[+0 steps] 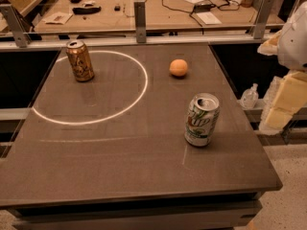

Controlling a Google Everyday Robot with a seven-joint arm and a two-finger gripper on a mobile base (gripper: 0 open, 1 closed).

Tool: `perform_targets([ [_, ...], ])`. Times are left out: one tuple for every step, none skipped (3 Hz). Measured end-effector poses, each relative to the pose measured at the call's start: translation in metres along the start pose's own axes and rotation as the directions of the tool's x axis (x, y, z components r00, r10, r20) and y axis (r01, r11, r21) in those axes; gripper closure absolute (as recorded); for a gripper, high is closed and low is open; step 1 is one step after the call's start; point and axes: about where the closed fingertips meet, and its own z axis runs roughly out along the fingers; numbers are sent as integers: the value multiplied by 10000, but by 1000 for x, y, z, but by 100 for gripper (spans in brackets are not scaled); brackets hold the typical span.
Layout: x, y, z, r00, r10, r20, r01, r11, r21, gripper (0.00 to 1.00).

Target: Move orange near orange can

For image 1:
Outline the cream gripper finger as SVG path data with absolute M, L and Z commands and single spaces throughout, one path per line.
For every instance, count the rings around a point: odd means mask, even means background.
M 273 94 L 264 124 L 269 128 L 281 130 L 306 104 L 307 74 L 291 71 L 283 77 Z
M 272 37 L 262 43 L 257 52 L 264 56 L 276 56 L 277 55 L 277 45 L 279 38 L 281 36 L 281 32 L 276 32 Z

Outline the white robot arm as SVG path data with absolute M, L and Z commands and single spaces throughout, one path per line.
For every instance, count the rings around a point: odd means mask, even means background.
M 261 44 L 257 52 L 277 55 L 278 63 L 289 69 L 284 77 L 273 78 L 264 97 L 259 129 L 273 135 L 307 104 L 307 2 L 302 3 L 283 28 Z

